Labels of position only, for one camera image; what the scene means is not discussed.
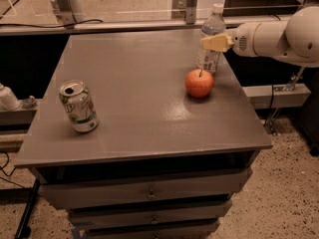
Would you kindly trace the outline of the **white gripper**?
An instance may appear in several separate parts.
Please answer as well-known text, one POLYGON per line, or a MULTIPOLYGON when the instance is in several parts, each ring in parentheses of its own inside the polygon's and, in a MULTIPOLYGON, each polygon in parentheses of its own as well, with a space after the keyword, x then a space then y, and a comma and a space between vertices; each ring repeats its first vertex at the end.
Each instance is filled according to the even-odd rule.
POLYGON ((258 22, 244 23, 236 28, 227 30, 227 34, 217 34, 200 39, 200 44, 206 50, 226 52, 232 48, 233 52, 242 57, 256 57, 254 51, 254 36, 258 22))

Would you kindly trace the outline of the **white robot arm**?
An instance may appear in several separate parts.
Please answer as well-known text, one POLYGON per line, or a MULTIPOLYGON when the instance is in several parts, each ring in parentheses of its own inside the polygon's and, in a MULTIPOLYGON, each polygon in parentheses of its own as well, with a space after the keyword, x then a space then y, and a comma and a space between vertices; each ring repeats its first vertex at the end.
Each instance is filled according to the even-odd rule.
POLYGON ((319 67, 319 7, 297 11, 289 20, 249 22, 211 37, 200 44, 206 50, 242 57, 267 57, 306 67, 319 67))

